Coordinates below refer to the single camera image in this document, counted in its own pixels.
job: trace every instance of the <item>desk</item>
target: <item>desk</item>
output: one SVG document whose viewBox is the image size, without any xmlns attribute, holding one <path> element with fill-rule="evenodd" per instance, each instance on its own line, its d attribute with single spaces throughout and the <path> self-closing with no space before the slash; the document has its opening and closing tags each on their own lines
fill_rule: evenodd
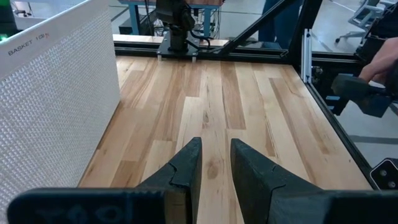
<svg viewBox="0 0 398 224">
<path fill-rule="evenodd" d="M 129 6 L 130 20 L 132 35 L 139 35 L 139 21 L 137 6 L 145 6 L 144 0 L 119 0 L 121 4 L 127 4 Z M 204 10 L 204 21 L 203 21 L 203 35 L 205 37 L 210 36 L 210 20 L 211 20 L 211 10 L 218 9 L 223 4 L 222 0 L 188 0 L 187 3 L 193 9 L 203 9 Z M 156 0 L 149 0 L 148 5 L 155 6 Z"/>
<path fill-rule="evenodd" d="M 121 102 L 80 187 L 134 187 L 199 136 L 198 223 L 243 223 L 231 138 L 323 189 L 371 189 L 290 65 L 144 57 L 117 65 Z"/>
</svg>

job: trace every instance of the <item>jeans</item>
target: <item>jeans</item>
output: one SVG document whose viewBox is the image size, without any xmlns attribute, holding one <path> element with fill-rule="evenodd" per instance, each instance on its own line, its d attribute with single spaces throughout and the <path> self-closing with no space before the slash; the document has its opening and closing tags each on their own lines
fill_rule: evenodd
<svg viewBox="0 0 398 224">
<path fill-rule="evenodd" d="M 266 13 L 277 4 L 279 0 L 266 0 L 262 13 Z M 277 42 L 282 49 L 288 49 L 293 37 L 294 30 L 299 20 L 299 9 L 302 0 L 295 0 L 290 6 L 280 12 L 270 22 L 259 29 L 259 41 Z"/>
</svg>

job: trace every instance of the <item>person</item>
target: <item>person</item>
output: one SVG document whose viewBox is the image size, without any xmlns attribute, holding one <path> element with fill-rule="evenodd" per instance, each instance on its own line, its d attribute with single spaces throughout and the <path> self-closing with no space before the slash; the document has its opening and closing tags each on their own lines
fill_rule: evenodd
<svg viewBox="0 0 398 224">
<path fill-rule="evenodd" d="M 371 63 L 366 65 L 359 78 L 370 82 L 371 80 L 380 84 L 386 82 L 387 74 L 398 62 L 398 37 L 387 39 L 380 50 L 373 57 Z"/>
<path fill-rule="evenodd" d="M 262 13 L 266 13 L 279 1 L 280 0 L 266 0 Z M 275 42 L 275 39 L 277 39 L 276 42 L 282 49 L 288 49 L 299 19 L 301 5 L 302 0 L 295 0 L 290 6 L 275 16 L 273 20 L 260 27 L 259 41 Z"/>
</svg>

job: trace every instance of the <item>metal frame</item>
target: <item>metal frame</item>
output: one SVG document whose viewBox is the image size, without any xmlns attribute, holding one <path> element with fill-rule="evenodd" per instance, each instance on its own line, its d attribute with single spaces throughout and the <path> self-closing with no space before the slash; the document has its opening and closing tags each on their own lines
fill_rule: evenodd
<svg viewBox="0 0 398 224">
<path fill-rule="evenodd" d="M 320 96 L 318 90 L 311 83 L 311 66 L 321 66 L 330 68 L 355 68 L 361 69 L 364 65 L 360 59 L 354 54 L 336 54 L 311 51 L 311 28 L 317 17 L 322 0 L 304 0 L 303 7 L 298 19 L 292 42 L 289 49 L 272 50 L 272 49 L 251 49 L 239 47 L 248 37 L 253 35 L 260 26 L 273 19 L 280 11 L 293 3 L 294 0 L 280 0 L 272 9 L 262 15 L 254 24 L 243 31 L 237 38 L 224 44 L 222 47 L 200 47 L 197 60 L 228 60 L 239 62 L 260 62 L 260 63 L 277 63 L 289 64 L 294 67 L 296 72 L 307 74 L 308 78 L 303 75 L 303 82 L 307 86 L 309 92 L 318 103 L 319 107 L 325 114 L 333 129 L 347 148 L 348 152 L 355 163 L 364 174 L 372 188 L 376 186 L 370 179 L 371 166 L 365 160 L 358 148 L 345 133 L 339 122 L 334 117 L 331 110 L 325 103 L 325 97 Z M 131 55 L 140 57 L 157 57 L 157 49 L 159 43 L 142 43 L 142 42 L 114 42 L 116 55 Z M 184 56 L 182 58 L 192 59 L 192 56 Z M 302 58 L 305 58 L 306 69 L 301 70 Z M 340 100 L 339 103 L 345 105 L 348 101 Z"/>
</svg>

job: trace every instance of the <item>green light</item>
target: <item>green light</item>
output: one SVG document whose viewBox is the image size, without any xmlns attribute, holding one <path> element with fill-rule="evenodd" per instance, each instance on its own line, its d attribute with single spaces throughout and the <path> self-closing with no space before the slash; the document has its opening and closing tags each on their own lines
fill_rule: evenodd
<svg viewBox="0 0 398 224">
<path fill-rule="evenodd" d="M 7 35 L 6 34 L 0 34 L 0 41 L 4 41 L 7 39 Z"/>
</svg>

